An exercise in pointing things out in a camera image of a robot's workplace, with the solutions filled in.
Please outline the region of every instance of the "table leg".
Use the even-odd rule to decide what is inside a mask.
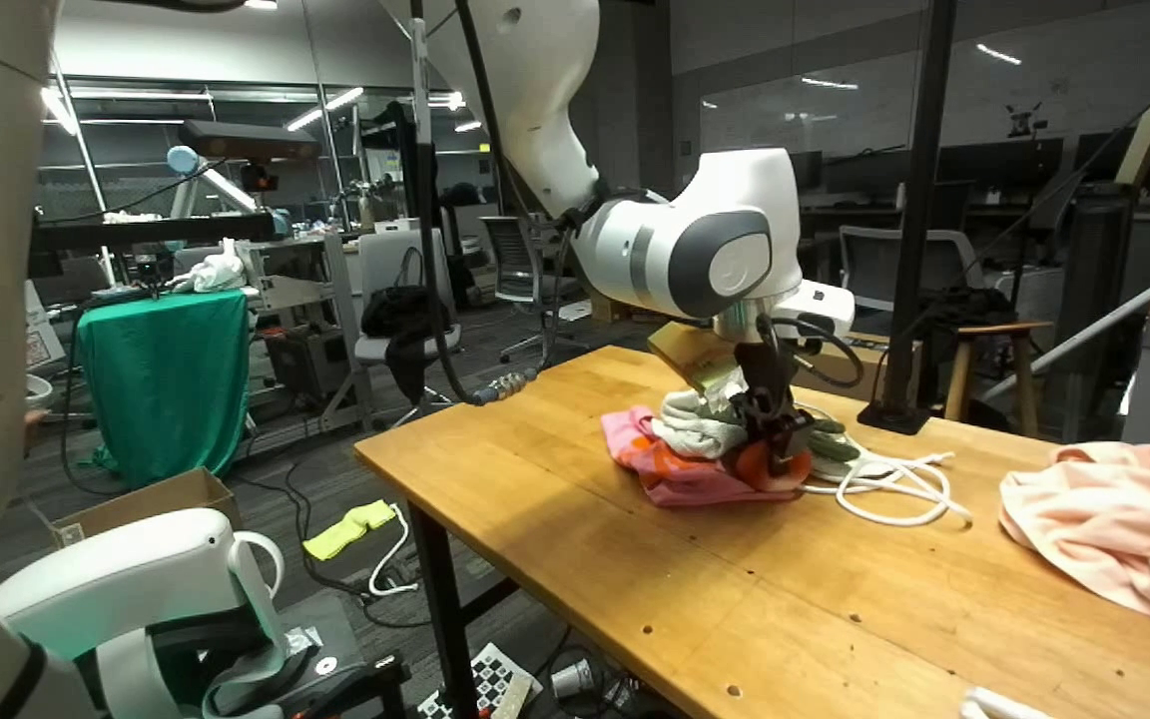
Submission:
[[[439,642],[445,707],[453,711],[453,719],[475,719],[475,683],[472,683],[467,622],[460,610],[449,538],[424,509],[405,502],[405,517],[419,550],[431,637]]]

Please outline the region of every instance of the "floor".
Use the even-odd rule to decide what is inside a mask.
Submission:
[[[527,373],[537,353],[523,353],[509,365],[497,365],[497,349],[523,341],[533,318],[516,309],[479,309],[460,313],[464,324],[464,349],[453,357],[453,369],[467,388],[491,388],[497,376]],[[654,324],[578,324],[561,329],[558,342],[550,349],[550,365],[572,361],[600,342],[628,342],[644,349],[645,332]],[[395,396],[385,373],[372,373],[373,388],[373,429],[384,429],[389,417],[404,413],[404,401]],[[413,705],[427,698],[439,686],[439,662],[431,649],[427,606],[424,597],[395,597],[359,605],[359,597],[326,587],[347,583],[359,587],[361,574],[373,569],[373,558],[395,542],[395,522],[384,534],[361,538],[359,547],[344,550],[334,563],[318,569],[318,581],[306,570],[306,558],[299,547],[304,534],[314,534],[318,526],[332,526],[347,509],[372,502],[372,499],[395,499],[385,485],[379,485],[356,456],[349,445],[368,436],[361,429],[344,429],[326,436],[310,436],[310,424],[299,424],[306,436],[272,456],[244,456],[224,478],[235,491],[235,517],[238,526],[259,531],[275,538],[287,555],[287,583],[275,601],[279,615],[287,622],[314,622],[326,642],[338,642],[338,654],[359,651],[361,658],[373,658],[384,651],[395,651],[409,679],[404,683],[404,698],[413,717]],[[82,469],[81,456],[94,432],[70,432],[66,456],[70,456],[70,478],[58,464],[58,432],[46,429],[19,472],[19,491],[0,521],[0,581],[19,570],[22,563],[46,555],[57,547],[57,534],[46,522],[99,502],[91,491],[106,491],[99,472]],[[497,574],[491,563],[472,555],[467,547],[453,547],[460,563],[460,587],[464,597],[475,597],[479,587],[491,587]],[[413,581],[413,550],[404,547],[385,570],[389,583]],[[507,605],[487,610],[472,627],[472,651],[496,642],[516,662],[523,662],[533,674],[548,674],[550,667],[565,667],[574,658],[596,658],[600,686],[629,686],[621,673],[608,667],[578,637],[572,637],[544,605],[516,591]],[[649,705],[645,697],[633,705],[633,717],[672,717],[664,705]],[[550,705],[550,690],[527,707],[527,717],[608,717],[601,698],[584,705]]]

